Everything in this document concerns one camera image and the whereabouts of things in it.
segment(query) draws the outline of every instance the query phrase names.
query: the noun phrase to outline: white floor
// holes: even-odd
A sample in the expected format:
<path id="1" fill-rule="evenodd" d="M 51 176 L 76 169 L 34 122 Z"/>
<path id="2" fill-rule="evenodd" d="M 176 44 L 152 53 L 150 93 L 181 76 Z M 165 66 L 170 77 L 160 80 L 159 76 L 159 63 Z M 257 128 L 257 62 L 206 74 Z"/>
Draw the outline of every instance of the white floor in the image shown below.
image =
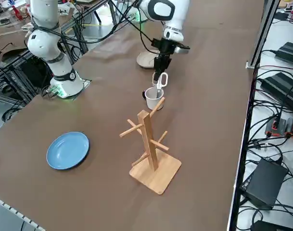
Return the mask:
<path id="1" fill-rule="evenodd" d="M 14 213 L 0 205 L 0 231 L 20 231 L 23 220 Z M 36 231 L 33 226 L 27 224 L 23 225 L 22 231 Z"/>

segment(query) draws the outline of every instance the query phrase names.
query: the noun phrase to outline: blue plate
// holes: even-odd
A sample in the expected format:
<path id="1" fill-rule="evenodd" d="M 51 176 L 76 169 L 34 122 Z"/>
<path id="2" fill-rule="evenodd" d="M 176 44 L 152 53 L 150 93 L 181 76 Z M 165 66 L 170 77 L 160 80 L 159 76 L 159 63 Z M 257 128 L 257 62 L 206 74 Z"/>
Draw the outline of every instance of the blue plate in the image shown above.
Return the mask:
<path id="1" fill-rule="evenodd" d="M 79 164 L 87 155 L 89 140 L 81 132 L 68 132 L 57 138 L 47 151 L 47 162 L 58 170 Z"/>

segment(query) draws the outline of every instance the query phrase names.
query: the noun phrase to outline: black box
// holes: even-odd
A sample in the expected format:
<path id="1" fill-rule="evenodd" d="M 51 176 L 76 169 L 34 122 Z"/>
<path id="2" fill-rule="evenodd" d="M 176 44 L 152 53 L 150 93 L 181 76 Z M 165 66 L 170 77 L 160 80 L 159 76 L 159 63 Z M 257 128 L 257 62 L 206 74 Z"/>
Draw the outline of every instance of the black box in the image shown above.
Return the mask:
<path id="1" fill-rule="evenodd" d="M 272 209 L 278 197 L 287 169 L 261 159 L 254 172 L 241 185 L 243 195 L 258 208 Z"/>
<path id="2" fill-rule="evenodd" d="M 293 111 L 293 79 L 279 72 L 261 80 L 261 88 Z"/>
<path id="3" fill-rule="evenodd" d="M 275 225 L 264 221 L 257 221 L 251 226 L 251 231 L 293 231 L 291 228 L 287 228 L 281 225 Z"/>

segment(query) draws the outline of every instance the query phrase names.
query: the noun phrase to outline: wooden peg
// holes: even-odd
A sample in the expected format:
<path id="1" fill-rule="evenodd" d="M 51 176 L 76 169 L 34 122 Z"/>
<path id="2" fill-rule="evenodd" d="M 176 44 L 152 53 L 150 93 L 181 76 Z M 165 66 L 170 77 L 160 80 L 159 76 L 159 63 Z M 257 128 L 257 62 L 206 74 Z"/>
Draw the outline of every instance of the wooden peg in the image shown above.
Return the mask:
<path id="1" fill-rule="evenodd" d="M 143 153 L 143 155 L 135 162 L 131 164 L 132 167 L 136 166 L 138 163 L 140 163 L 142 160 L 145 160 L 149 155 L 147 153 Z"/>
<path id="2" fill-rule="evenodd" d="M 161 143 L 161 141 L 164 139 L 164 137 L 167 135 L 167 131 L 165 131 L 162 136 L 159 138 L 158 143 Z"/>
<path id="3" fill-rule="evenodd" d="M 160 143 L 164 137 L 167 135 L 167 131 L 165 131 L 162 136 L 159 138 L 158 143 Z M 148 157 L 147 153 L 143 153 L 143 155 L 135 162 L 131 164 L 132 167 L 136 166 L 138 163 L 140 163 L 142 160 L 146 159 Z"/>
<path id="4" fill-rule="evenodd" d="M 150 117 L 152 118 L 152 116 L 155 114 L 155 112 L 158 110 L 158 108 L 164 103 L 165 101 L 165 97 L 162 97 L 162 99 L 158 102 L 158 104 L 156 105 L 156 107 L 152 110 Z"/>
<path id="5" fill-rule="evenodd" d="M 163 150 L 169 151 L 169 149 L 170 149 L 170 148 L 164 146 L 163 144 L 158 143 L 157 141 L 150 140 L 150 142 L 151 142 L 152 144 L 156 145 L 157 147 L 162 148 Z"/>
<path id="6" fill-rule="evenodd" d="M 131 126 L 133 126 L 133 127 L 136 126 L 135 123 L 132 122 L 130 119 L 128 119 L 127 122 L 128 122 Z M 140 129 L 140 128 L 137 129 L 137 132 L 140 133 L 140 134 L 142 135 L 142 132 L 141 132 L 141 129 Z"/>
<path id="7" fill-rule="evenodd" d="M 138 124 L 134 127 L 132 127 L 131 129 L 128 129 L 127 131 L 124 131 L 122 134 L 119 134 L 120 137 L 123 137 L 123 136 L 126 136 L 128 135 L 129 133 L 133 132 L 134 130 L 137 130 L 139 128 L 143 127 L 143 124 Z"/>

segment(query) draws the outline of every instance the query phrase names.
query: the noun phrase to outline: wooden base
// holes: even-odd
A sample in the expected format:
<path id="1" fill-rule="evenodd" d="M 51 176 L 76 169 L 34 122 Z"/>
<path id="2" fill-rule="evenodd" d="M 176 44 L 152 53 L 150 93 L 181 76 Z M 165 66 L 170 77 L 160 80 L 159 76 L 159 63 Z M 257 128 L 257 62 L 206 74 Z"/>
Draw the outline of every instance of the wooden base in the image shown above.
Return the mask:
<path id="1" fill-rule="evenodd" d="M 156 153 L 159 165 L 156 171 L 151 169 L 146 158 L 134 166 L 129 174 L 155 193 L 161 195 L 178 171 L 181 162 L 159 149 L 156 149 Z"/>

